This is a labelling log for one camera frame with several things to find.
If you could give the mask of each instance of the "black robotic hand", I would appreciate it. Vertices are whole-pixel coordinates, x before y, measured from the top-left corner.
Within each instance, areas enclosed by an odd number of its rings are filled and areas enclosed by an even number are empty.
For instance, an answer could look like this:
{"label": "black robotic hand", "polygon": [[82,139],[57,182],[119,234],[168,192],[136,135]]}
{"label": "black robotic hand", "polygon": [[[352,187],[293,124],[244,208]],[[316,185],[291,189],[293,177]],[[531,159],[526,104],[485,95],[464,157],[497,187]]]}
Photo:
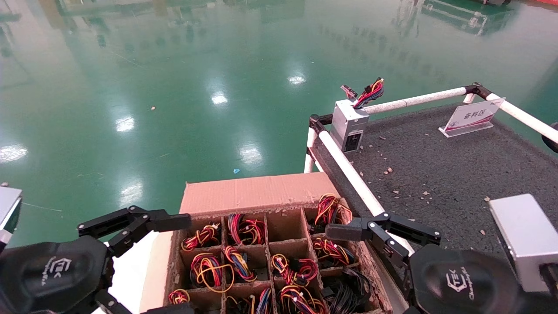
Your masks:
{"label": "black robotic hand", "polygon": [[523,291],[507,261],[432,244],[409,258],[405,292],[418,313],[558,313],[550,295]]}
{"label": "black robotic hand", "polygon": [[[0,313],[128,314],[107,289],[112,285],[113,257],[122,256],[150,231],[189,229],[188,214],[169,216],[164,210],[137,206],[81,223],[79,238],[43,242],[4,250],[0,255]],[[105,246],[99,237],[118,232]],[[189,305],[171,306],[184,312]]]}
{"label": "black robotic hand", "polygon": [[[409,252],[386,232],[423,245]],[[509,263],[475,250],[450,251],[438,246],[441,234],[393,214],[348,225],[329,224],[332,240],[371,240],[393,265],[405,269],[400,286],[410,308],[405,314],[536,314],[558,313],[549,294],[527,293]]]}

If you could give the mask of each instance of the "dark gray carpet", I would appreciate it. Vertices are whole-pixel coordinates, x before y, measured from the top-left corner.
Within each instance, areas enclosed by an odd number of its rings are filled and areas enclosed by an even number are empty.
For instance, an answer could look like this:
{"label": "dark gray carpet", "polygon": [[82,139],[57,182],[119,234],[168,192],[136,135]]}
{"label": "dark gray carpet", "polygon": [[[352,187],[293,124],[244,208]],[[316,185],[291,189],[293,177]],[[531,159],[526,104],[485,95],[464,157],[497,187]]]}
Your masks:
{"label": "dark gray carpet", "polygon": [[[498,121],[491,129],[448,139],[438,127],[455,107],[371,121],[363,150],[347,153],[386,211],[441,230],[442,247],[496,254],[502,249],[485,197],[533,194],[558,226],[558,158]],[[322,163],[333,162],[321,142],[316,149]],[[388,167],[393,173],[385,175]],[[536,232],[537,226],[525,228]]]}

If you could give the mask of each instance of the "wire harness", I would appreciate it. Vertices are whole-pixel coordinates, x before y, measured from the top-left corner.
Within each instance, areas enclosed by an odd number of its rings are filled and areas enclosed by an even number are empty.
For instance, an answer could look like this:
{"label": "wire harness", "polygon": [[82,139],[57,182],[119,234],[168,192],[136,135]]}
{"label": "wire harness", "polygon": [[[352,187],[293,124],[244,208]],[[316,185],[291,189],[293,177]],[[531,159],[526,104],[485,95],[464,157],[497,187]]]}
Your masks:
{"label": "wire harness", "polygon": [[383,95],[383,78],[377,78],[376,81],[364,88],[364,92],[360,94],[355,104],[354,109],[361,109],[363,105],[375,101]]}
{"label": "wire harness", "polygon": [[202,248],[211,244],[218,245],[220,241],[217,237],[220,231],[220,223],[207,225],[201,231],[196,230],[196,234],[193,237],[185,238],[180,246],[184,252],[190,252],[195,248]]}
{"label": "wire harness", "polygon": [[324,278],[322,296],[330,314],[352,314],[365,311],[364,304],[372,293],[372,284],[362,273],[343,268],[342,277]]}
{"label": "wire harness", "polygon": [[332,263],[325,267],[347,266],[355,262],[354,254],[348,249],[327,239],[316,238],[312,245],[318,254],[318,261]]}
{"label": "wire harness", "polygon": [[256,314],[271,314],[272,300],[273,298],[271,297],[271,288],[264,289],[259,295],[259,303],[258,307],[256,308]]}
{"label": "wire harness", "polygon": [[184,289],[177,289],[169,294],[169,301],[172,304],[190,302],[190,295]]}
{"label": "wire harness", "polygon": [[283,254],[271,257],[271,264],[283,277],[287,285],[306,287],[318,275],[318,265],[311,259],[289,260]]}
{"label": "wire harness", "polygon": [[231,263],[237,274],[245,281],[252,282],[256,280],[257,276],[248,268],[248,263],[241,253],[239,253],[233,246],[226,246],[223,250],[226,259]]}
{"label": "wire harness", "polygon": [[[232,280],[228,288],[219,291],[212,287],[221,287],[223,284],[223,268],[230,267]],[[234,270],[229,264],[220,265],[215,255],[211,253],[200,253],[194,257],[190,265],[190,280],[198,285],[204,284],[211,291],[224,293],[234,284]]]}
{"label": "wire harness", "polygon": [[325,305],[304,287],[284,286],[279,293],[283,314],[326,314]]}
{"label": "wire harness", "polygon": [[237,245],[264,244],[264,223],[260,220],[242,220],[244,214],[234,213],[229,215],[229,232]]}
{"label": "wire harness", "polygon": [[254,314],[256,308],[256,298],[251,295],[249,299],[241,298],[236,299],[232,296],[227,296],[225,299],[227,312],[232,314]]}
{"label": "wire harness", "polygon": [[314,225],[325,227],[330,223],[341,223],[341,217],[339,216],[341,211],[345,211],[349,219],[353,220],[353,213],[343,206],[335,195],[331,193],[322,195],[318,203],[318,215],[314,219]]}

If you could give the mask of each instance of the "white pipe frame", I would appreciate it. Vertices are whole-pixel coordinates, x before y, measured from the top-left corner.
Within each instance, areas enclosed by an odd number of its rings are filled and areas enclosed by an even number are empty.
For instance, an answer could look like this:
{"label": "white pipe frame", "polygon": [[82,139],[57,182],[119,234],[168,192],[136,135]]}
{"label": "white pipe frame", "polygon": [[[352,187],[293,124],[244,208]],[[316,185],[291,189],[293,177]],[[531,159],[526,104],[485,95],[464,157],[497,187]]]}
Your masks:
{"label": "white pipe frame", "polygon": [[[465,87],[459,87],[459,88],[449,89],[447,91],[441,91],[437,93],[431,93],[427,95],[401,99],[398,101],[377,104],[374,106],[365,107],[364,110],[369,115],[372,115],[374,113],[386,112],[390,110],[405,108],[408,106],[414,106],[416,104],[438,101],[442,99],[447,99],[455,96],[463,96],[463,95],[466,95],[463,102],[467,104],[473,103],[474,98],[476,96],[476,94],[474,93],[468,93],[468,90]],[[499,98],[500,97],[497,96],[496,94],[491,93],[486,97],[486,100],[495,100]],[[554,141],[555,143],[558,143],[558,130],[553,129],[549,125],[543,123],[537,118],[534,118],[533,116],[529,115],[527,112],[517,108],[516,106],[512,105],[507,101],[504,101],[502,103],[500,109],[508,113],[512,117],[518,119],[519,121],[523,122],[525,125],[529,126],[533,130],[548,137],[550,140]],[[331,138],[331,135],[326,130],[321,131],[319,134],[316,134],[314,129],[309,127],[308,140],[306,143],[307,147],[312,148],[314,146],[314,142],[317,137],[319,137],[320,140],[324,143],[326,149],[329,151],[329,153],[331,154],[331,156],[333,157],[333,159],[335,160],[339,168],[343,171],[343,174],[345,174],[346,178],[349,180],[353,188],[357,191],[360,198],[362,199],[364,204],[368,207],[372,215],[377,216],[385,212],[384,208],[382,207],[378,199],[376,199],[374,194],[372,194],[368,186],[365,184],[365,182],[362,180],[360,175],[350,164],[345,154],[343,154],[343,152],[339,149],[337,144]],[[306,154],[304,172],[305,173],[312,172],[313,166],[314,166],[314,160],[312,156]],[[320,169],[321,172],[323,172],[323,169],[317,162],[316,162],[316,166]],[[394,240],[396,240],[401,245],[403,245],[407,250],[409,250],[409,256],[415,252],[407,240],[395,235],[391,235],[391,236]]]}

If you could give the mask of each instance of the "green epoxy floor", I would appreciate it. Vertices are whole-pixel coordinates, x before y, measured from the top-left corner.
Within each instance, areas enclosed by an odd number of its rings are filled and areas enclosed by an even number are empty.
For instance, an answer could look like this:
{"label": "green epoxy floor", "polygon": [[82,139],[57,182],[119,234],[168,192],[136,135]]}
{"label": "green epoxy floor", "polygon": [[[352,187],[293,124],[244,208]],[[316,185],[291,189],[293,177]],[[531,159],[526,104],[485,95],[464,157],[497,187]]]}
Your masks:
{"label": "green epoxy floor", "polygon": [[302,172],[308,117],[341,84],[382,76],[386,102],[480,81],[557,121],[557,10],[446,1],[6,0],[0,181],[26,202],[11,245],[133,203],[176,213],[185,181]]}

